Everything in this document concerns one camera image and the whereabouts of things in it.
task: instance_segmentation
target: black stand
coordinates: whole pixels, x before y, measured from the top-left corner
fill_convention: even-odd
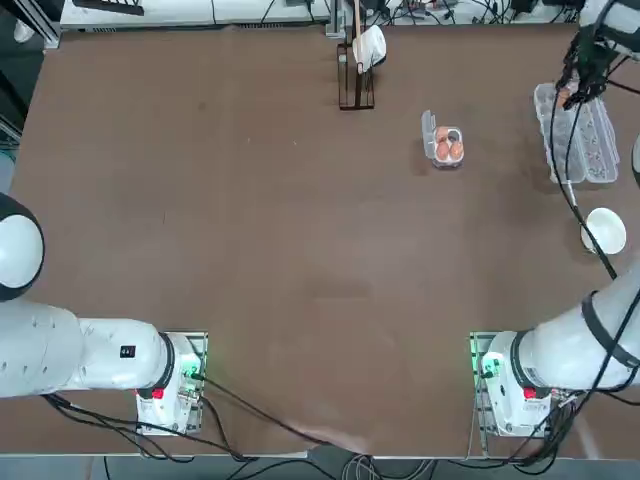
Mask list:
[[[358,62],[354,69],[349,68],[349,59],[353,55],[353,39],[355,38],[355,20],[351,25],[351,38],[347,33],[347,39],[337,48],[336,60],[338,63],[338,106],[340,110],[372,110],[376,105],[374,94],[374,67],[364,70],[362,62]],[[355,91],[349,92],[349,77],[355,80]]]

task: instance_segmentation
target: black cable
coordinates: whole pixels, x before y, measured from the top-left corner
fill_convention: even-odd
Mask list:
[[[520,444],[520,446],[516,449],[515,452],[513,452],[511,454],[511,456],[509,456],[508,458],[504,459],[504,460],[500,460],[500,459],[487,459],[488,461],[496,461],[499,463],[493,464],[493,465],[469,465],[469,464],[465,464],[465,463],[460,463],[460,462],[456,462],[454,460],[447,460],[447,462],[452,463],[454,465],[458,465],[459,467],[463,467],[463,468],[468,468],[468,469],[473,469],[473,470],[491,470],[494,468],[502,468],[505,467],[507,465],[513,464],[513,463],[522,463],[522,461],[526,460],[528,457],[525,457],[522,460],[518,460],[518,455],[520,454],[520,452],[524,449],[524,447],[531,442],[532,440],[534,440],[536,438],[536,434],[538,433],[538,431],[547,423],[549,422],[550,424],[552,423],[552,420],[554,419],[554,416],[556,414],[561,413],[562,411],[564,411],[565,408],[569,408],[567,407],[567,405],[563,405],[562,408],[560,408],[560,405],[556,405],[555,407],[553,407],[551,409],[551,411],[547,414],[546,417],[544,417],[531,431],[531,433],[529,434],[529,436],[527,438],[525,438],[523,440],[523,442]]]
[[[516,470],[518,470],[520,473],[524,473],[525,475],[531,475],[531,476],[538,476],[538,475],[544,475],[545,473],[547,473],[549,470],[551,470],[551,467],[553,467],[553,464],[556,463],[556,458],[558,457],[558,447],[556,447],[553,450],[553,455],[551,456],[551,461],[547,464],[546,467],[544,467],[542,470],[539,470],[537,472],[529,472],[527,470],[524,470],[520,467],[518,467],[517,465],[514,465],[513,468],[515,468]]]
[[[213,420],[216,422],[216,427],[218,428],[218,435],[220,435],[220,440],[222,440],[222,443],[224,444],[225,447],[227,447],[229,450],[233,450],[233,448],[231,448],[231,445],[229,444],[229,440],[227,438],[226,432],[224,431],[224,427],[222,426],[222,420],[220,419],[220,415],[218,414],[218,411],[216,410],[216,408],[213,406],[213,403],[211,403],[211,400],[209,400],[205,396],[201,396],[200,398],[204,403],[204,405],[209,409],[209,411],[211,412],[211,415],[213,416]],[[236,456],[235,454],[231,454],[231,456],[236,462],[252,462],[257,460],[256,457],[245,457],[244,455]]]
[[[134,445],[135,447],[137,447],[142,453],[143,455],[147,456],[148,458],[152,459],[152,460],[171,460],[174,463],[190,463],[193,461],[193,458],[191,459],[180,459],[180,458],[176,458],[173,457],[172,455],[170,455],[169,453],[167,453],[166,450],[164,450],[157,442],[155,442],[154,440],[152,440],[151,438],[147,437],[146,435],[140,433],[140,432],[136,432],[135,430],[131,430],[129,428],[126,427],[116,427],[115,425],[111,425],[110,423],[101,420],[97,417],[94,417],[92,415],[88,415],[90,418],[94,418],[95,420],[98,420],[100,423],[96,423],[96,422],[92,422],[89,420],[84,420],[82,418],[78,418],[75,415],[71,415],[69,412],[66,412],[63,410],[64,407],[62,407],[61,405],[59,405],[57,403],[57,400],[54,400],[55,398],[59,398],[57,397],[57,395],[43,395],[43,398],[56,410],[58,411],[58,413],[60,413],[62,416],[68,418],[69,420],[72,420],[76,423],[80,423],[82,425],[91,425],[94,427],[98,427],[98,428],[103,428],[106,430],[111,430],[115,433],[117,433],[118,435],[120,435],[121,437],[123,437],[125,440],[127,440],[127,442],[131,443],[132,445]],[[129,433],[131,435],[137,436],[139,438],[143,438],[146,441],[148,441],[149,443],[151,443],[157,450],[158,452],[161,453],[162,456],[158,456],[155,455],[153,453],[151,453],[147,448],[143,447],[140,443],[136,442],[135,440],[133,440],[132,438],[129,438],[127,435],[125,435],[125,433]]]
[[[262,20],[260,20],[260,25],[264,24],[265,19],[267,18],[267,15],[269,15],[269,12],[271,11],[271,7],[273,7],[273,4],[276,3],[276,0],[271,0],[271,3],[269,4],[269,6],[267,7],[267,11],[264,12],[264,15],[262,16]]]
[[[627,60],[629,60],[628,55],[623,57],[622,60],[620,60],[615,67],[613,67],[611,70],[609,70],[609,73],[607,74],[607,78],[609,78],[611,76],[611,74],[613,74],[613,72],[615,72],[617,69],[619,69]]]
[[[600,391],[598,393],[602,393],[603,395],[606,395],[607,397],[611,397],[614,400],[617,400],[619,402],[624,403],[625,405],[629,405],[631,407],[640,407],[640,402],[634,402],[633,400],[627,400],[626,398],[619,397],[615,393],[611,393],[611,392],[607,392],[607,391]]]
[[[76,407],[74,405],[71,404],[71,402],[69,402],[68,400],[57,396],[56,397],[61,401],[60,407],[64,408],[66,410],[70,410],[72,412],[75,413],[79,413],[81,415],[87,415],[87,416],[91,416],[95,419],[99,419],[99,420],[104,420],[106,422],[113,422],[113,423],[119,423],[122,425],[134,425],[136,428],[139,427],[147,427],[147,428],[151,428],[151,429],[155,429],[155,430],[160,430],[163,432],[167,432],[170,433],[172,435],[177,435],[178,437],[187,439],[187,440],[191,440],[193,442],[197,442],[197,443],[202,443],[203,445],[208,445],[211,447],[215,447],[218,448],[226,453],[229,454],[234,454],[236,456],[242,456],[240,453],[232,450],[232,449],[228,449],[227,447],[225,447],[224,445],[220,445],[219,443],[216,442],[212,442],[210,440],[205,440],[203,438],[198,438],[198,437],[194,437],[192,435],[186,434],[186,433],[182,433],[182,432],[177,432],[175,430],[171,430],[170,428],[167,427],[163,427],[161,425],[154,425],[153,423],[148,423],[148,422],[140,422],[139,420],[124,420],[122,418],[114,418],[114,417],[110,417],[108,415],[103,415],[97,412],[93,412],[91,410],[87,410],[84,408],[79,408]],[[149,442],[153,442],[150,438],[145,437]]]
[[[409,5],[408,0],[405,0],[406,4],[407,4],[407,10],[409,10],[409,15],[411,15],[411,20],[413,21],[414,25],[416,24],[416,17],[413,16],[413,9],[411,8],[411,5]]]
[[[635,93],[636,95],[640,95],[640,90],[636,90],[635,88],[628,87],[623,85],[622,83],[618,83],[614,80],[607,80],[607,83],[613,85],[614,87],[621,88],[622,90],[626,90],[629,93]]]
[[[308,435],[308,434],[306,434],[304,432],[301,432],[300,430],[297,430],[297,429],[293,428],[290,425],[287,425],[282,420],[279,420],[276,417],[274,417],[273,415],[269,415],[268,413],[264,412],[263,410],[260,410],[258,407],[256,407],[256,406],[252,405],[251,403],[247,402],[245,399],[243,399],[239,395],[233,393],[228,388],[223,387],[219,383],[214,382],[213,380],[205,377],[204,375],[200,375],[198,373],[194,373],[194,374],[191,375],[191,378],[193,378],[195,380],[204,381],[204,382],[208,383],[209,385],[211,385],[212,387],[217,388],[218,390],[220,390],[224,394],[230,396],[231,398],[233,398],[234,400],[236,400],[237,402],[239,402],[243,406],[247,407],[253,413],[256,413],[260,417],[275,423],[276,425],[278,425],[279,427],[285,429],[289,433],[293,433],[294,435],[297,435],[298,437],[300,437],[300,438],[302,438],[304,440],[307,440],[309,442],[313,442],[313,443],[318,444],[318,445],[331,445],[330,442],[327,442],[325,440],[321,440],[319,438],[313,437],[312,435]]]
[[[578,208],[577,205],[573,205],[573,202],[571,201],[571,199],[569,198],[569,195],[567,194],[567,191],[564,188],[564,185],[562,184],[562,181],[560,180],[560,172],[558,171],[558,164],[556,162],[556,157],[554,154],[554,145],[553,145],[553,126],[554,126],[554,121],[555,121],[555,117],[556,117],[556,105],[558,103],[558,95],[560,93],[560,90],[556,89],[556,95],[553,101],[553,106],[551,108],[551,121],[549,123],[549,150],[551,152],[551,164],[553,167],[553,172],[556,176],[556,179],[558,180],[558,187],[560,187],[560,191],[562,192],[562,196],[564,197],[565,201],[567,202],[567,205],[569,205],[569,208],[571,209],[571,212],[573,213],[574,217],[576,218],[576,220],[578,221],[578,223],[580,224],[580,226],[582,228],[584,228],[585,232],[587,232],[587,235],[589,236],[589,239],[591,240],[591,243],[593,244],[593,248],[596,251],[596,254],[598,255],[598,258],[600,259],[600,261],[602,262],[602,264],[604,265],[604,268],[607,270],[607,273],[609,274],[609,276],[611,277],[612,280],[615,280],[616,278],[618,278],[618,274],[616,273],[615,269],[613,268],[613,265],[611,265],[611,262],[609,261],[609,258],[607,257],[607,255],[602,251],[602,248],[600,247],[600,244],[598,243],[598,240],[596,240],[596,237],[593,235],[593,233],[591,232],[591,229],[588,227],[587,222],[584,220],[584,217],[582,216],[582,212],[580,212],[580,209]]]
[[[576,118],[573,122],[573,125],[571,126],[571,133],[569,133],[569,142],[567,142],[567,155],[564,157],[564,178],[567,183],[571,182],[571,180],[569,179],[569,153],[571,152],[573,136],[576,133],[576,127],[578,126],[578,117],[580,116],[580,111],[582,110],[583,105],[584,103],[578,104],[578,108],[576,109]]]
[[[444,3],[444,6],[447,9],[447,12],[449,12],[449,15],[451,16],[451,20],[453,21],[453,24],[455,25],[456,24],[456,16],[451,11],[451,8],[449,7],[449,4],[447,3],[447,0],[442,0],[442,3]]]
[[[111,480],[111,474],[109,473],[109,465],[107,464],[107,457],[102,457],[102,463],[104,463],[104,474],[107,480]]]
[[[310,467],[313,467],[314,469],[316,469],[318,472],[322,473],[325,477],[331,479],[331,480],[338,480],[336,477],[334,477],[333,475],[331,475],[329,472],[327,472],[325,469],[323,469],[322,467],[319,467],[318,465],[316,465],[315,463],[313,463],[310,460],[302,460],[302,459],[292,459],[292,460],[283,460],[282,462],[278,462],[278,463],[274,463],[272,465],[268,465],[264,468],[261,468],[260,470],[250,473],[249,475],[245,475],[244,477],[240,477],[236,480],[249,480],[250,478],[255,478],[258,475],[262,475],[264,472],[267,472],[269,470],[272,470],[274,468],[279,468],[283,465],[289,465],[291,463],[303,463],[305,465],[309,465]]]
[[[555,23],[555,21],[560,18],[560,15],[562,15],[565,12],[565,9],[566,9],[566,6],[563,5],[560,11],[558,12],[558,14],[555,17],[553,17],[553,19],[549,23]]]
[[[432,460],[433,466],[431,467],[431,471],[429,472],[429,478],[427,480],[433,480],[433,476],[436,473],[436,468],[438,468],[438,460]]]
[[[389,5],[389,2],[390,2],[390,1],[391,1],[391,0],[387,0],[387,1],[385,2],[385,4],[384,4],[385,8]],[[377,22],[378,20],[380,20],[380,15],[382,15],[382,10],[378,10],[378,15],[376,16],[376,19],[373,21],[373,23],[371,23],[371,25],[375,25],[375,24],[376,24],[376,22]]]
[[[304,3],[307,5],[307,11],[309,12],[309,16],[311,17],[311,22],[316,23],[316,18],[313,16],[313,12],[311,11],[311,0],[305,0]]]
[[[507,463],[503,463],[503,461],[500,461],[500,463],[496,463],[495,465],[467,465],[465,463],[456,462],[455,460],[447,460],[447,462],[472,470],[491,470],[493,468],[502,468],[507,465]]]
[[[244,470],[245,468],[247,468],[249,466],[249,462],[240,465],[238,468],[236,468],[233,473],[231,475],[229,475],[225,480],[233,480],[234,478],[236,478],[236,476],[238,476],[238,474],[240,474],[240,472],[242,470]]]
[[[479,0],[470,0],[470,1],[472,3],[477,3],[478,5],[484,7],[484,13],[482,14],[482,18],[480,19],[480,23],[484,24],[484,19],[485,19],[487,13],[489,13],[489,12],[491,12],[491,14],[493,15],[494,20],[497,19],[496,14],[491,9],[491,5],[489,4],[489,0],[487,0],[487,3],[482,3]]]
[[[438,25],[442,25],[442,22],[440,21],[440,19],[439,19],[438,17],[436,17],[433,13],[428,12],[428,11],[426,11],[426,10],[424,11],[424,13],[425,13],[425,15],[427,15],[428,17],[433,18],[433,19],[438,23]]]

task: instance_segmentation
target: white bowl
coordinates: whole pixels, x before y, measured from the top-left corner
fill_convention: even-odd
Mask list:
[[[622,219],[608,208],[596,208],[587,217],[587,226],[607,255],[620,253],[627,243],[627,229]],[[584,228],[580,229],[582,243],[590,252],[595,253],[593,242]]]

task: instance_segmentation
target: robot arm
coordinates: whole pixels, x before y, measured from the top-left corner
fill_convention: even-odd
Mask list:
[[[43,238],[34,215],[0,193],[0,398],[135,389],[141,421],[186,433],[199,390],[185,372],[202,373],[186,335],[17,298],[42,270]]]
[[[602,94],[619,55],[640,58],[640,0],[586,0],[579,23],[557,83],[557,88],[577,83],[565,109]]]

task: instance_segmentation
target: floor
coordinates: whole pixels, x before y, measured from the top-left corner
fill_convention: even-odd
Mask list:
[[[310,458],[328,473],[340,477],[342,467],[350,454],[335,448],[318,448],[311,452]],[[261,468],[282,459],[261,459],[243,470],[243,478]],[[415,460],[386,460],[376,462],[379,470],[393,478],[410,473],[417,462]],[[199,457],[192,463],[179,465],[168,462],[155,462],[135,457],[109,457],[108,467],[111,480],[218,480],[226,479],[238,468],[239,464],[226,457]],[[640,463],[589,460],[558,460],[553,468],[541,478],[548,480],[631,480],[640,475]],[[499,470],[469,470],[447,463],[438,462],[433,480],[503,480],[523,477],[511,467]],[[0,478],[18,480],[106,480],[103,457],[20,457],[0,459]],[[322,479],[322,474],[304,464],[289,464],[274,468],[261,474],[260,480],[275,479]],[[419,479],[428,479],[425,473]]]

